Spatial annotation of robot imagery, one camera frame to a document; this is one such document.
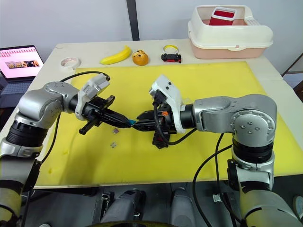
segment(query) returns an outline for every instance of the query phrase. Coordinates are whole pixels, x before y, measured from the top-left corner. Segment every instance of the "pink plastic bin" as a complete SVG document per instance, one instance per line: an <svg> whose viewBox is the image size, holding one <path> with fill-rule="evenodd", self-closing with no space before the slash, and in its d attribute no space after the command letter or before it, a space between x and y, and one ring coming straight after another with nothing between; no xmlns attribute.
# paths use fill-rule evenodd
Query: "pink plastic bin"
<svg viewBox="0 0 303 227"><path fill-rule="evenodd" d="M228 26L210 26L216 7L196 7L188 23L188 36L196 58L256 58L273 43L272 30L260 25L247 6L220 5L236 10L234 22Z"/></svg>

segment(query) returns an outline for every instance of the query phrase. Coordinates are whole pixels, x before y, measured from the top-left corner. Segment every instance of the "blue tip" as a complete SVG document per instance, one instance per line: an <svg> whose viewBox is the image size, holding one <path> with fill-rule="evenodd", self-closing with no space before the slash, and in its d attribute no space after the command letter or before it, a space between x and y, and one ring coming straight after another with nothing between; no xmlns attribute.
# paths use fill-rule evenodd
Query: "blue tip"
<svg viewBox="0 0 303 227"><path fill-rule="evenodd" d="M128 123L129 123L130 125L134 125L134 124L136 123L136 121L134 121L134 120L128 120Z"/></svg>

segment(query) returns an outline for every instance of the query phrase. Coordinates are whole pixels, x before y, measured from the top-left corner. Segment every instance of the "yellow foam mat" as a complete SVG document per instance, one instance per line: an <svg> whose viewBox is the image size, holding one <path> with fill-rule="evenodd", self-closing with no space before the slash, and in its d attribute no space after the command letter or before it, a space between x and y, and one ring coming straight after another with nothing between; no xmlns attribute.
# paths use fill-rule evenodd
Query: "yellow foam mat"
<svg viewBox="0 0 303 227"><path fill-rule="evenodd" d="M148 91L160 74L173 81L183 99L192 101L212 96L266 94L246 62L78 69L77 72L88 70L99 70L111 77L110 86L100 96L114 95L116 99L110 109L133 120L143 111L152 109ZM79 76L72 84L80 89L93 76ZM196 131L182 143L159 150L152 145L154 132L129 128L119 129L119 133L114 134L113 126L101 124L83 136L78 130L84 124L74 114L62 113L55 146L40 169L37 186L191 181L199 165L214 153L219 138L219 134ZM170 140L175 141L181 136L172 135ZM231 142L232 136L226 134L220 147ZM274 151L275 175L303 172L300 168L303 152L280 115L277 117ZM219 155L222 179L227 178L229 158L231 150ZM205 165L198 179L215 179L214 160Z"/></svg>

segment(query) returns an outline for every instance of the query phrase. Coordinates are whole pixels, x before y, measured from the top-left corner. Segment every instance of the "gray wall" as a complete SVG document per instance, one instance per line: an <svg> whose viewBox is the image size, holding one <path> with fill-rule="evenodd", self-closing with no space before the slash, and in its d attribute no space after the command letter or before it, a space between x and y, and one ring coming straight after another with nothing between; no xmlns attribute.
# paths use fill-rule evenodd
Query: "gray wall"
<svg viewBox="0 0 303 227"><path fill-rule="evenodd" d="M0 47L132 40L125 0L0 0Z"/></svg>
<svg viewBox="0 0 303 227"><path fill-rule="evenodd" d="M137 0L140 39L187 38L203 4L248 5L274 32L265 55L281 73L303 52L302 0ZM34 44L44 61L57 43L131 39L125 0L0 0L0 47Z"/></svg>
<svg viewBox="0 0 303 227"><path fill-rule="evenodd" d="M247 5L274 32L265 56L283 73L303 52L302 0L137 0L141 40L187 38L187 23L199 5Z"/></svg>

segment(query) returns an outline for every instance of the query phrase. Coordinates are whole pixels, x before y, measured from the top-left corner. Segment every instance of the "plastic container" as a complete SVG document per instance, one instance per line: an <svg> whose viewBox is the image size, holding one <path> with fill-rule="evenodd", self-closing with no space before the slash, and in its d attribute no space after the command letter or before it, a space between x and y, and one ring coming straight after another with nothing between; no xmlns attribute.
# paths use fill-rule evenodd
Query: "plastic container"
<svg viewBox="0 0 303 227"><path fill-rule="evenodd" d="M195 57L201 59L256 58L273 43L272 30L260 25L250 8L219 5L236 10L231 26L209 25L218 5L198 6L188 23L188 36Z"/></svg>
<svg viewBox="0 0 303 227"><path fill-rule="evenodd" d="M235 15L235 9L216 7L213 10L209 25L232 25Z"/></svg>

